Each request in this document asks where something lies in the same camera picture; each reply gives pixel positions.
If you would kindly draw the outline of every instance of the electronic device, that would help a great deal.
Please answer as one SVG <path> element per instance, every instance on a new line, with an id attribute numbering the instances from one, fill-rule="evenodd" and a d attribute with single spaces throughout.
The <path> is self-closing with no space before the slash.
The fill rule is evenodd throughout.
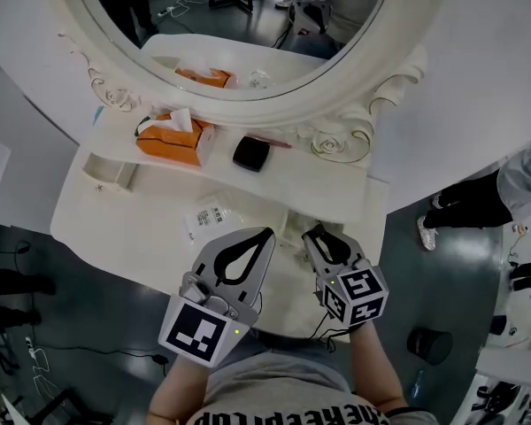
<path id="1" fill-rule="evenodd" d="M 293 31 L 297 35 L 322 35 L 332 16 L 331 0 L 293 0 Z"/>
<path id="2" fill-rule="evenodd" d="M 227 266 L 255 248 L 238 279 Z M 258 320 L 258 298 L 275 248 L 270 228 L 237 230 L 210 241 L 172 295 L 159 344 L 206 367 L 218 365 Z"/>
<path id="3" fill-rule="evenodd" d="M 344 326 L 381 316 L 388 289 L 357 241 L 322 225 L 302 236 L 319 291 L 329 315 Z M 319 244 L 327 247 L 326 253 Z M 258 320 L 252 308 L 275 248 L 271 228 L 237 230 L 210 241 L 172 295 L 158 342 L 206 367 L 216 367 Z M 254 250 L 242 274 L 227 277 L 228 265 Z"/>
<path id="4" fill-rule="evenodd" d="M 236 146 L 232 161 L 246 170 L 259 172 L 269 153 L 269 143 L 245 136 Z"/>
<path id="5" fill-rule="evenodd" d="M 331 317 L 351 328 L 381 316 L 388 286 L 358 241 L 344 233 L 328 232 L 322 225 L 304 233 L 303 241 L 317 275 L 319 290 L 315 294 Z"/>

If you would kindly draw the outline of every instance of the power strip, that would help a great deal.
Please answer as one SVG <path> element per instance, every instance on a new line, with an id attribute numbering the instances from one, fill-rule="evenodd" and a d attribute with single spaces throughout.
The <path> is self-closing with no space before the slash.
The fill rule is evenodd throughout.
<path id="1" fill-rule="evenodd" d="M 35 362 L 37 362 L 37 358 L 35 356 L 34 343 L 32 342 L 32 339 L 28 336 L 26 337 L 26 345 L 27 345 L 27 351 L 29 352 L 29 357 L 35 360 Z"/>

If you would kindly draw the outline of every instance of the black stool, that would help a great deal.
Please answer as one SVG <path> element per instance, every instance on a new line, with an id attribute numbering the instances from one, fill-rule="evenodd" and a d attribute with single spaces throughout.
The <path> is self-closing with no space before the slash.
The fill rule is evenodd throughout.
<path id="1" fill-rule="evenodd" d="M 407 350 L 431 365 L 439 365 L 452 350 L 452 334 L 427 328 L 415 328 L 407 338 Z"/>
<path id="2" fill-rule="evenodd" d="M 53 413 L 64 401 L 70 401 L 77 412 L 80 414 L 76 417 L 72 417 L 67 425 L 73 425 L 76 423 L 90 423 L 108 425 L 112 423 L 113 418 L 108 414 L 94 413 L 90 411 L 79 396 L 71 389 L 63 390 L 59 395 L 53 398 L 39 413 L 34 417 L 26 417 L 27 421 L 31 425 L 41 425 L 45 418 Z"/>

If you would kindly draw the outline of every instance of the person's arm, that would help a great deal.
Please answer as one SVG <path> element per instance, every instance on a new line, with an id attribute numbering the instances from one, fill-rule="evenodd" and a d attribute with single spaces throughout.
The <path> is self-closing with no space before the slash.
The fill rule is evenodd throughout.
<path id="1" fill-rule="evenodd" d="M 396 370 L 381 347 L 371 321 L 350 334 L 350 346 L 356 393 L 384 414 L 406 407 Z"/>
<path id="2" fill-rule="evenodd" d="M 209 369 L 177 356 L 150 402 L 147 425 L 186 423 L 203 406 Z"/>

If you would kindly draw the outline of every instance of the black cylinder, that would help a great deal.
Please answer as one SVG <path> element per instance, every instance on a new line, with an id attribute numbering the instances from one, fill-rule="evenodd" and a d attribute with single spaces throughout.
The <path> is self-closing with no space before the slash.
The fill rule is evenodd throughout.
<path id="1" fill-rule="evenodd" d="M 431 365 L 439 365 L 452 350 L 452 334 L 427 328 L 415 328 L 407 338 L 407 350 Z"/>

